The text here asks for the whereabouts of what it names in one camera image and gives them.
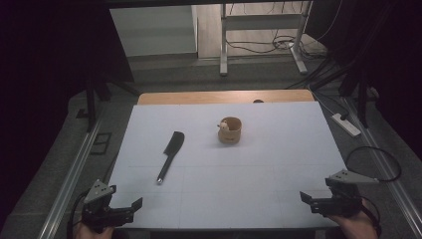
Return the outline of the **white metal desk frame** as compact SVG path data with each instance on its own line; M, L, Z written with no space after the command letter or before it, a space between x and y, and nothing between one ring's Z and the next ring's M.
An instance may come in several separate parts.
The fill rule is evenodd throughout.
M311 3L307 3L301 13L278 14L278 15L235 15L226 14L226 4L221 4L221 51L220 51L220 75L228 74L227 56L227 32L241 30L286 30L296 29L297 35L293 43L288 45L295 60L297 68L302 75L308 70L300 52L300 43L306 22L311 10Z

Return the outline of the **white table mat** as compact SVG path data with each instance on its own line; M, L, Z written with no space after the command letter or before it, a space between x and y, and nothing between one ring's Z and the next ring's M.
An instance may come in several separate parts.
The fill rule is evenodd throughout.
M221 119L242 122L238 143L218 138ZM184 143L161 184L173 133ZM142 197L139 229L322 228L300 192L328 197L325 178L344 163L316 102L136 106L110 182L112 207Z

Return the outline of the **wooden table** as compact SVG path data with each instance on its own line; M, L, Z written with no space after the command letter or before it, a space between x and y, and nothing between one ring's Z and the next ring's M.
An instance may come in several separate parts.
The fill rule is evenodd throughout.
M256 100L264 103L313 102L309 90L216 91L180 93L144 93L138 98L140 106L246 104Z

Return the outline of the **black tripod stand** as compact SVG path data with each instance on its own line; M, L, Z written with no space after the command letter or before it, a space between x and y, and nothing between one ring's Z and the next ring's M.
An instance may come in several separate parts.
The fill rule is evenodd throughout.
M108 102L111 98L111 92L107 86L107 83L111 83L118 88L139 97L141 91L131 87L129 84L118 81L117 79L101 74L99 77L94 78L88 76L86 79L86 95L87 95L87 110L88 110L88 128L87 132L91 132L94 129L94 126L97 122L96 114L96 103L95 96L98 96L102 102Z

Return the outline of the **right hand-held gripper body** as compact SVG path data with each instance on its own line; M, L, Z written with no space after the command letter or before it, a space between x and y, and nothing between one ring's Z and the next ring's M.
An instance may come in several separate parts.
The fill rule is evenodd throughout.
M362 199L358 192L358 184L378 183L377 178L368 177L346 169L331 176L333 185L328 187L330 198L312 198L310 207L312 213L323 216L337 215L351 217L357 214L362 207Z

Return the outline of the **round wooden cup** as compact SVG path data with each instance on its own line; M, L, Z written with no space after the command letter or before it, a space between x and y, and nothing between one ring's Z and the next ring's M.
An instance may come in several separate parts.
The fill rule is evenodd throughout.
M242 122L235 117L226 117L220 120L228 123L229 131L222 131L219 128L218 138L222 143L238 143L242 132Z

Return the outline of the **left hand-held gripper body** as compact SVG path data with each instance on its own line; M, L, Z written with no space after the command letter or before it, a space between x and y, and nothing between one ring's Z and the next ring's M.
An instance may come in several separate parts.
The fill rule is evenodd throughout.
M131 207L111 208L110 187L100 180L94 182L84 199L82 222L102 233L106 227L118 227L133 221Z

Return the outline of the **person's left hand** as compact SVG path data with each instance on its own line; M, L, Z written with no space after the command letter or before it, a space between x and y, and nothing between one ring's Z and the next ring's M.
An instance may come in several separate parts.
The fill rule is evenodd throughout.
M87 225L80 223L75 231L75 239L111 239L113 227L106 227L102 233L97 233Z

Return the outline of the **person's right hand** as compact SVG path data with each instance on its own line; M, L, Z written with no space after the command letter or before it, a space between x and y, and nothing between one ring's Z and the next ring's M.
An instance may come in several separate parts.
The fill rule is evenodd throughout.
M327 239L378 239L377 230L371 217L367 215L367 209L351 217L329 215L328 219L335 222L337 227L325 233Z

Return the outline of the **white power strip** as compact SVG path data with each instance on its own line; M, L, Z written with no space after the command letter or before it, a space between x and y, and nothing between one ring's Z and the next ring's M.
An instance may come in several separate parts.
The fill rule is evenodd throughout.
M350 136L357 137L361 135L361 131L341 114L332 115L331 118Z

